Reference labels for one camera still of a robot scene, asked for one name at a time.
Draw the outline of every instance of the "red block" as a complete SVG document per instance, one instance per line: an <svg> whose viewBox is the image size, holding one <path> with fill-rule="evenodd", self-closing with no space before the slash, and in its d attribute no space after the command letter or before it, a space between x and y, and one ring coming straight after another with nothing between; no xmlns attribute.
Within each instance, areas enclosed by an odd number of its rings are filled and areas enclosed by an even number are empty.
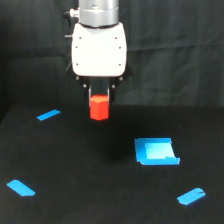
<svg viewBox="0 0 224 224"><path fill-rule="evenodd" d="M95 95L91 97L90 117L98 121L109 118L109 98L107 95Z"/></svg>

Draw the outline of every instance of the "blue tape piece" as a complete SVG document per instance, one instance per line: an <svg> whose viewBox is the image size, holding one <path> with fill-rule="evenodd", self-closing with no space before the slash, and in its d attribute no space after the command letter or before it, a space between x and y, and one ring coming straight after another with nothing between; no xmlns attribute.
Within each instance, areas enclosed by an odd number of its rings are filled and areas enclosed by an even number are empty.
<svg viewBox="0 0 224 224"><path fill-rule="evenodd" d="M201 188L195 188L194 190L178 197L178 201L180 204L189 205L190 203L204 197L206 194Z"/></svg>
<svg viewBox="0 0 224 224"><path fill-rule="evenodd" d="M32 191L30 188L28 188L26 185L24 185L18 180L11 181L7 184L7 186L21 196L33 196L35 194L34 191Z"/></svg>
<svg viewBox="0 0 224 224"><path fill-rule="evenodd" d="M46 114L40 115L39 117L37 117L37 119L39 119L40 121L43 121L43 120L45 120L45 119L47 119L49 117L52 117L52 116L54 116L56 114L59 114L59 113L61 113L61 112L58 111L58 110L52 110L52 111L50 111L50 112L48 112Z"/></svg>
<svg viewBox="0 0 224 224"><path fill-rule="evenodd" d="M142 165L179 165L180 158L170 158L165 159L142 159L140 161Z"/></svg>

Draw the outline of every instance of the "blue tape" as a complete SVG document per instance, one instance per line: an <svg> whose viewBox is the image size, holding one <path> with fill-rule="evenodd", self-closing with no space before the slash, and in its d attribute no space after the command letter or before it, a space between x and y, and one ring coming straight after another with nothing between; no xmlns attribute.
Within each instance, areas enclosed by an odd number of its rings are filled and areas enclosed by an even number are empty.
<svg viewBox="0 0 224 224"><path fill-rule="evenodd" d="M204 197L206 194L201 188L195 188L194 190L178 197L178 201L180 204L189 205L190 203Z"/></svg>
<svg viewBox="0 0 224 224"><path fill-rule="evenodd" d="M37 119L39 119L40 121L43 121L43 120L45 120L45 119L47 119L49 117L52 117L52 116L54 116L56 114L59 114L59 113L61 113L61 112L58 111L58 110L52 110L52 111L50 111L50 112L48 112L46 114L40 115L39 117L37 117Z"/></svg>
<svg viewBox="0 0 224 224"><path fill-rule="evenodd" d="M35 194L34 191L32 191L30 188L28 188L26 185L24 185L18 180L11 181L7 184L7 186L21 196L33 196Z"/></svg>

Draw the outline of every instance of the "blue paper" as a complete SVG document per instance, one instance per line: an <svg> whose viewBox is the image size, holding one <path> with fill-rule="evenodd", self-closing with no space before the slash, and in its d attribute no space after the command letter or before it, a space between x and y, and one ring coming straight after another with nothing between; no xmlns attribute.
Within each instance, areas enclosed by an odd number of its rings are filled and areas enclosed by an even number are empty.
<svg viewBox="0 0 224 224"><path fill-rule="evenodd" d="M171 146L170 138L139 138L135 139L137 162L143 165L178 165Z"/></svg>
<svg viewBox="0 0 224 224"><path fill-rule="evenodd" d="M140 161L142 165L179 165L180 158L170 158L165 159L142 159Z"/></svg>
<svg viewBox="0 0 224 224"><path fill-rule="evenodd" d="M177 199L180 204L189 205L190 203L192 203L204 196L205 196L205 193L201 188L195 188L194 190L178 197Z"/></svg>
<svg viewBox="0 0 224 224"><path fill-rule="evenodd" d="M7 184L7 186L21 196L33 196L35 194L34 191L32 191L30 188L28 188L26 185L24 185L18 180L11 181Z"/></svg>
<svg viewBox="0 0 224 224"><path fill-rule="evenodd" d="M58 111L58 110L52 110L52 111L50 111L50 112L48 112L46 114L40 115L39 117L37 117L37 119L39 119L40 121L43 121L43 120L45 120L45 119L47 119L49 117L52 117L52 116L54 116L56 114L59 114L59 113L60 113L60 111Z"/></svg>
<svg viewBox="0 0 224 224"><path fill-rule="evenodd" d="M148 159L175 157L170 143L146 143L145 148Z"/></svg>

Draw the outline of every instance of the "dark background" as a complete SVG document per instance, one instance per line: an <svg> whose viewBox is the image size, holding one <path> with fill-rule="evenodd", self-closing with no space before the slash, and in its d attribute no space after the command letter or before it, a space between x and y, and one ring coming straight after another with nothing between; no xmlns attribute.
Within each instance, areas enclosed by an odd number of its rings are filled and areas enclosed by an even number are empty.
<svg viewBox="0 0 224 224"><path fill-rule="evenodd" d="M70 41L62 11L77 6L78 0L0 0L4 102L83 103L71 68L65 73ZM223 8L222 0L120 0L128 78L116 104L223 106Z"/></svg>

